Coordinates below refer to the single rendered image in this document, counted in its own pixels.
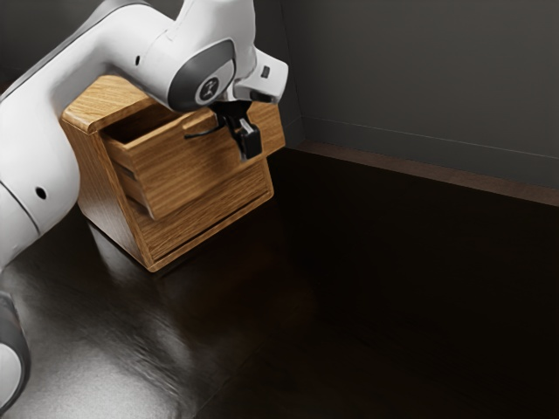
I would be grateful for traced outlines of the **small wooden drawer cabinet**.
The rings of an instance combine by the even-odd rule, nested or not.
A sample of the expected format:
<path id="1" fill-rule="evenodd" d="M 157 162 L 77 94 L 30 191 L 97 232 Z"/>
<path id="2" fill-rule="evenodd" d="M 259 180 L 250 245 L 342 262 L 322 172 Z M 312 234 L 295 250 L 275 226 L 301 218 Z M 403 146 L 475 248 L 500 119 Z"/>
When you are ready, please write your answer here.
<path id="1" fill-rule="evenodd" d="M 250 121 L 260 130 L 262 154 L 232 177 L 161 220 L 128 198 L 100 130 L 131 114 L 160 105 L 117 76 L 93 82 L 63 113 L 60 123 L 79 162 L 82 213 L 148 271 L 158 271 L 273 196 L 267 156 L 285 137 L 277 106 L 251 105 Z"/>

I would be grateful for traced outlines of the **wooden drawer with black handle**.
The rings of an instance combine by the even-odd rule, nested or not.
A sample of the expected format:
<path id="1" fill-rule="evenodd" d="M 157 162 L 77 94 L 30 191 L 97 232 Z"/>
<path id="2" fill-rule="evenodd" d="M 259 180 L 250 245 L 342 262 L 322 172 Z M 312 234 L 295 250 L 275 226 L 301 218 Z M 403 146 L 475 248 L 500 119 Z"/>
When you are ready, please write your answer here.
<path id="1" fill-rule="evenodd" d="M 126 196 L 161 220 L 247 168 L 208 109 L 172 113 L 151 105 L 100 130 Z"/>

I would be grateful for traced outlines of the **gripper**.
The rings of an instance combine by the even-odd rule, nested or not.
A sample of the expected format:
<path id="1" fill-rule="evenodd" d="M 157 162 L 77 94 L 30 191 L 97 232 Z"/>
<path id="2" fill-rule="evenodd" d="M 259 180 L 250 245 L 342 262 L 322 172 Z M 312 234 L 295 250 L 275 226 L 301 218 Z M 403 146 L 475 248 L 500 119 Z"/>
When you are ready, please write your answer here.
<path id="1" fill-rule="evenodd" d="M 227 126 L 231 138 L 238 148 L 239 159 L 251 160 L 262 153 L 259 128 L 250 123 L 248 110 L 252 105 L 248 100 L 216 101 L 212 112 L 220 127 Z"/>

